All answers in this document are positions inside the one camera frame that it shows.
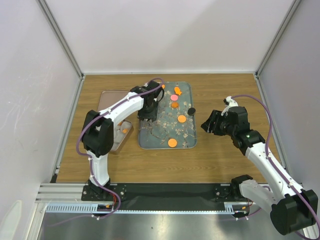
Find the orange round cookie bottom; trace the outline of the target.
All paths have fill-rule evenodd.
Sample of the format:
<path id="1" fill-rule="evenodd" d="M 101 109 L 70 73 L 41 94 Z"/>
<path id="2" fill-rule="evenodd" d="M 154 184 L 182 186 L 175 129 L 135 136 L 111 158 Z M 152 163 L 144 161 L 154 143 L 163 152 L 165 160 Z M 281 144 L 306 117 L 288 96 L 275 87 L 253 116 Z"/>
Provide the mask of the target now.
<path id="1" fill-rule="evenodd" d="M 168 146 L 169 146 L 170 148 L 175 148 L 175 147 L 177 146 L 178 142 L 177 142 L 176 139 L 170 138 L 170 139 L 168 140 L 167 144 L 168 144 Z"/>

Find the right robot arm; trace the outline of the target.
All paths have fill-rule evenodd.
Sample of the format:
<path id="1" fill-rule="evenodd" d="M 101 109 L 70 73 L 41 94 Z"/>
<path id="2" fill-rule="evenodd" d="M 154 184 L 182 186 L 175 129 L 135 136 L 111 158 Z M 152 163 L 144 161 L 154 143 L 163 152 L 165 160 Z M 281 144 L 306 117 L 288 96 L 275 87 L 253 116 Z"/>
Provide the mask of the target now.
<path id="1" fill-rule="evenodd" d="M 269 214 L 281 235 L 319 223 L 317 194 L 313 190 L 305 190 L 284 170 L 262 135 L 251 129 L 245 107 L 213 110 L 201 128 L 217 136 L 230 136 L 233 145 L 257 167 L 269 185 L 267 190 L 248 175 L 236 177 L 232 179 L 230 188 L 234 200 L 252 200 Z"/>

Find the brown tin lid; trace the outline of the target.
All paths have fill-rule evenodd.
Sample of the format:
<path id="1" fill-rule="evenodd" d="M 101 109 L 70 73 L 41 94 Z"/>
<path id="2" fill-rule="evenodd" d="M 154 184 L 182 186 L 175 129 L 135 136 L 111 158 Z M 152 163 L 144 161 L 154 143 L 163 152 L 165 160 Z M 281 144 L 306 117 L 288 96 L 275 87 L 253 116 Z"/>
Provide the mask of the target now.
<path id="1" fill-rule="evenodd" d="M 100 112 L 122 100 L 129 92 L 126 90 L 106 90 L 101 93 L 97 111 Z"/>

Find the orange round cookie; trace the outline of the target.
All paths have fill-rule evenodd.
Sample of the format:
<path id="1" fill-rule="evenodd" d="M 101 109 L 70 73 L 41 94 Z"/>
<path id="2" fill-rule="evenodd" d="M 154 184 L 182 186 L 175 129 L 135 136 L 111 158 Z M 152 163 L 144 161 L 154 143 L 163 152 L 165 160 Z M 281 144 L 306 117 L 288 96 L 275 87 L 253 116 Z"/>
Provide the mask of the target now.
<path id="1" fill-rule="evenodd" d="M 177 120 L 178 120 L 179 123 L 185 123 L 187 121 L 187 118 L 186 118 L 185 115 L 179 115 L 177 117 Z"/>
<path id="2" fill-rule="evenodd" d="M 175 148 L 175 147 L 177 146 L 178 142 L 177 142 L 176 139 L 170 138 L 170 139 L 168 140 L 167 144 L 168 144 L 168 146 L 169 146 L 170 148 Z"/>

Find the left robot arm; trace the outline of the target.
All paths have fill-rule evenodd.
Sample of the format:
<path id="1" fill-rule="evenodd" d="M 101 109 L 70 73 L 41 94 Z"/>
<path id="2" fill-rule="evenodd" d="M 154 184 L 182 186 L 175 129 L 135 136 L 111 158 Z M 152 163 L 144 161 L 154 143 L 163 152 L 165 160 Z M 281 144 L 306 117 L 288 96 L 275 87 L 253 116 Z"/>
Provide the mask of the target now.
<path id="1" fill-rule="evenodd" d="M 159 102 L 165 92 L 162 78 L 154 78 L 143 86 L 133 87 L 125 97 L 101 111 L 90 110 L 85 117 L 76 151 L 89 161 L 90 177 L 83 189 L 83 201 L 120 201 L 117 193 L 110 190 L 108 154 L 114 145 L 116 126 L 137 112 L 141 121 L 157 119 Z"/>

